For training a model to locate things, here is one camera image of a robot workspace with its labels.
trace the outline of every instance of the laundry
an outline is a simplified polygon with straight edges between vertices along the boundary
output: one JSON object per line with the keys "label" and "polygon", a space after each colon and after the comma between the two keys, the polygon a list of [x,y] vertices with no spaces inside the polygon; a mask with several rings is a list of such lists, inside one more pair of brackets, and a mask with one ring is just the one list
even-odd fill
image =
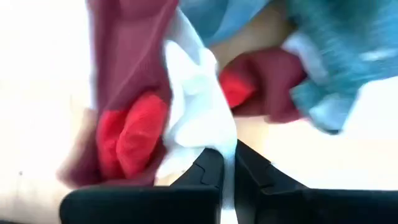
{"label": "laundry", "polygon": [[269,0],[180,0],[206,46],[217,44],[244,27]]}
{"label": "laundry", "polygon": [[280,47],[243,53],[220,75],[220,85],[235,115],[269,115],[287,123],[302,117],[290,89],[306,79],[300,59]]}
{"label": "laundry", "polygon": [[164,57],[172,101],[163,142],[167,155],[157,179],[187,170],[204,148],[224,157],[221,222],[234,214],[236,127],[217,81],[217,61],[205,48],[189,20],[178,9],[164,41]]}
{"label": "laundry", "polygon": [[306,80],[293,88],[292,98],[315,126],[340,131],[362,85],[397,75],[398,2],[289,0],[287,5],[329,76],[325,83]]}
{"label": "laundry", "polygon": [[124,179],[153,185],[171,101],[162,41],[177,4],[90,2],[99,121],[96,141],[82,149],[64,179],[77,186]]}

